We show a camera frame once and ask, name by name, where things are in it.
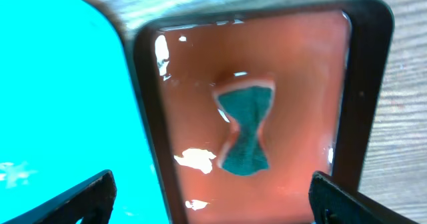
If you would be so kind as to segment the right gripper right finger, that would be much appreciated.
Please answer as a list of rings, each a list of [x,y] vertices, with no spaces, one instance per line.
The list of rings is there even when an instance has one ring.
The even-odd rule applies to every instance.
[[[309,202],[316,224],[417,224],[417,222],[316,171],[312,176]]]

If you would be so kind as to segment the green and orange sponge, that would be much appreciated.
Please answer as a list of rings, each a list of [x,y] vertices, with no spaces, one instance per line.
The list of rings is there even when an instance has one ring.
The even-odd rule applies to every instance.
[[[269,168],[262,147],[262,131],[275,95],[275,83],[268,79],[245,79],[213,91],[219,110],[230,124],[230,138],[218,160],[225,171],[250,176]]]

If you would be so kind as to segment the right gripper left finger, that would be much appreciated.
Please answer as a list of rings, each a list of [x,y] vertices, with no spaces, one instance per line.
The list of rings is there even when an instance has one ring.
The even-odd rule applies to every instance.
[[[116,196],[106,169],[5,224],[108,224]]]

